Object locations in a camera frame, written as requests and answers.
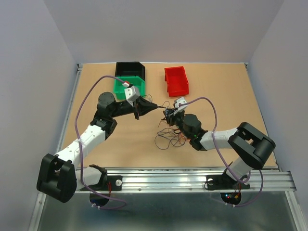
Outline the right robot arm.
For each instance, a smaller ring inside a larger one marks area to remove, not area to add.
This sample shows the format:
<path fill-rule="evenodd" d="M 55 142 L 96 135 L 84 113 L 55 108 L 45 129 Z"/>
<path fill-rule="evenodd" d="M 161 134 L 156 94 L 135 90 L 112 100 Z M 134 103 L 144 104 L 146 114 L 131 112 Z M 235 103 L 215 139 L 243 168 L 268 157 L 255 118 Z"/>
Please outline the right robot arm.
<path fill-rule="evenodd" d="M 195 150 L 215 149 L 219 154 L 226 170 L 218 179 L 213 178 L 212 184 L 207 184 L 210 190 L 222 189 L 222 185 L 232 188 L 237 183 L 248 183 L 251 170 L 261 170 L 276 147 L 271 138 L 247 122 L 229 130 L 208 131 L 202 129 L 201 121 L 194 114 L 171 108 L 165 109 L 163 113 L 167 124 L 176 126 Z M 238 158 L 227 164 L 220 149 L 233 149 Z"/>

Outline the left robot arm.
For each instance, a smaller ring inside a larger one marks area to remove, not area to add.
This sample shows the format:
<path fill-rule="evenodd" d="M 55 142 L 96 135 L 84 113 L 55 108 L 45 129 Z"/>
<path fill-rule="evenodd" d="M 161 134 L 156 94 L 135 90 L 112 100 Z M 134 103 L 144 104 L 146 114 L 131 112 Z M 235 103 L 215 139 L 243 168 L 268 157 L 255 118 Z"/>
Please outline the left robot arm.
<path fill-rule="evenodd" d="M 37 190 L 57 199 L 68 202 L 75 191 L 89 187 L 93 190 L 108 190 L 107 170 L 97 165 L 88 168 L 83 159 L 96 146 L 107 140 L 117 126 L 115 117 L 134 114 L 136 119 L 158 108 L 158 105 L 139 96 L 133 103 L 116 101 L 110 92 L 98 98 L 97 111 L 93 120 L 77 139 L 56 154 L 46 154 L 40 165 Z"/>

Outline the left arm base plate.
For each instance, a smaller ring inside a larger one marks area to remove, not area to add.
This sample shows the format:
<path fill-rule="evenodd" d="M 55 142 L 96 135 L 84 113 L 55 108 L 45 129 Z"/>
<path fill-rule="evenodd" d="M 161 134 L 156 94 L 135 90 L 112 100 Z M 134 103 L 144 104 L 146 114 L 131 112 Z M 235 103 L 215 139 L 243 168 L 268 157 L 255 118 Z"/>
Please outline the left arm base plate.
<path fill-rule="evenodd" d="M 122 190 L 121 175 L 101 177 L 97 184 L 87 184 L 91 189 L 96 191 L 121 191 Z"/>

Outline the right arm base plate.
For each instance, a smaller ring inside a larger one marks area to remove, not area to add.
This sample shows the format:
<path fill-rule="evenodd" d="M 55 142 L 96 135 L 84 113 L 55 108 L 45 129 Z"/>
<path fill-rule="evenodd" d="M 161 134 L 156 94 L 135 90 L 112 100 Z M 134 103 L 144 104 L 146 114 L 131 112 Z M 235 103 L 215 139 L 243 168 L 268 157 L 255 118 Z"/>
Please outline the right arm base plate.
<path fill-rule="evenodd" d="M 226 174 L 222 175 L 207 175 L 206 180 L 206 189 L 213 190 L 235 190 L 238 185 L 241 186 L 241 189 L 250 189 L 250 184 L 239 183 Z"/>

